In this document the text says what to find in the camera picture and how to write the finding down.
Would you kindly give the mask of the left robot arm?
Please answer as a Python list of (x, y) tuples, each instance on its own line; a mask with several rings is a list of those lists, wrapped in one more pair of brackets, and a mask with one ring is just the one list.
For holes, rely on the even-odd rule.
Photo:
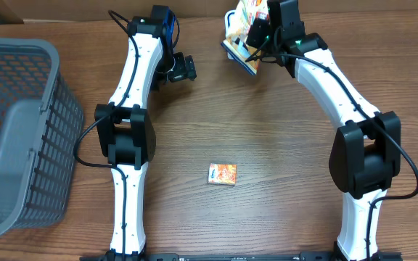
[(191, 56), (175, 52), (179, 22), (168, 6), (123, 26), (128, 53), (118, 87), (94, 113), (99, 143), (115, 188), (114, 232), (102, 260), (144, 260), (144, 182), (156, 135), (147, 102), (160, 83), (194, 80)]

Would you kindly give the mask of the yellow snack bag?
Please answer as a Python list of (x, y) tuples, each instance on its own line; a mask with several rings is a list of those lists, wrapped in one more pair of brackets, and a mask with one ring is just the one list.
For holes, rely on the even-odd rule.
[(246, 44), (250, 26), (255, 18), (269, 19), (267, 0), (239, 0), (235, 14), (231, 16), (229, 40), (224, 39), (221, 46), (228, 58), (241, 65), (250, 75), (256, 75), (260, 62), (246, 62), (255, 48)]

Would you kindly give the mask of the small orange box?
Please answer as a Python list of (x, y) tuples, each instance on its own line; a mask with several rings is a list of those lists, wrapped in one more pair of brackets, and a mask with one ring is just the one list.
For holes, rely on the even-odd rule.
[(208, 171), (208, 183), (234, 186), (237, 180), (237, 166), (233, 164), (211, 163)]

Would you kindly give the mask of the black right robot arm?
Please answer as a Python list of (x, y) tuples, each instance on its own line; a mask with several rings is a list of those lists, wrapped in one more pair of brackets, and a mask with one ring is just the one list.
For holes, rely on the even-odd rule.
[(268, 19), (255, 19), (248, 34), (251, 60), (275, 62), (305, 86), (336, 133), (329, 173), (343, 194), (341, 229), (332, 260), (401, 260), (379, 250), (382, 202), (401, 167), (401, 122), (382, 113), (344, 76), (318, 33), (306, 33), (297, 1), (268, 1)]

